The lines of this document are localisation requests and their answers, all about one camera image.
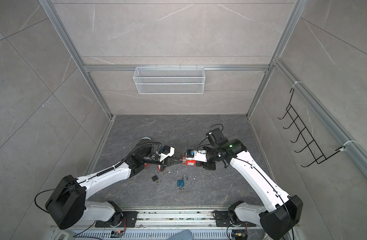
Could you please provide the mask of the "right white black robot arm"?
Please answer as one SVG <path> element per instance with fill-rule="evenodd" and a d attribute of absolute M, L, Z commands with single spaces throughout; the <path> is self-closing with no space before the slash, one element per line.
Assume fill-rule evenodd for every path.
<path fill-rule="evenodd" d="M 236 169 L 257 193 L 263 205 L 255 206 L 243 201 L 228 208 L 230 222 L 255 224 L 263 228 L 273 240 L 282 239 L 299 223 L 303 202 L 297 195 L 290 196 L 280 188 L 255 162 L 247 148 L 237 139 L 228 140 L 219 128 L 206 133 L 210 147 L 204 148 L 204 168 L 215 170 L 216 162 Z"/>

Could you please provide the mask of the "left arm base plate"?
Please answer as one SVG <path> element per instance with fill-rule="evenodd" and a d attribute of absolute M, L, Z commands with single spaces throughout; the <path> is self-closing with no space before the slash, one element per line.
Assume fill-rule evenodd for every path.
<path fill-rule="evenodd" d="M 129 227 L 134 228 L 137 221 L 138 212 L 122 212 L 120 214 L 116 213 L 108 222 L 96 221 L 96 228 L 120 228 Z"/>

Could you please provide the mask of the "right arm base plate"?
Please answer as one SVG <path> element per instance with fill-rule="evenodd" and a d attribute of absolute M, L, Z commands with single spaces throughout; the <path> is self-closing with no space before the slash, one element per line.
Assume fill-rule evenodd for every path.
<path fill-rule="evenodd" d="M 256 224 L 250 222 L 240 221 L 235 214 L 231 211 L 213 211 L 213 218 L 215 219 L 217 227 L 228 227 L 229 225 L 234 226 L 245 226 L 245 227 L 255 227 Z"/>

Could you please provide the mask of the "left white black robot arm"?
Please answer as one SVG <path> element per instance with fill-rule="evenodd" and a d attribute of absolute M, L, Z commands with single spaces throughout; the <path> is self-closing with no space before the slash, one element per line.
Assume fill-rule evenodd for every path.
<path fill-rule="evenodd" d="M 182 163 L 175 156 L 175 149 L 142 138 L 136 146 L 118 163 L 82 177 L 63 177 L 40 208 L 49 214 L 61 230 L 79 222 L 95 221 L 110 227 L 125 222 L 121 208 L 114 201 L 92 202 L 89 198 L 95 193 L 117 182 L 129 179 L 142 170 L 146 164 L 157 165 L 160 170 Z"/>

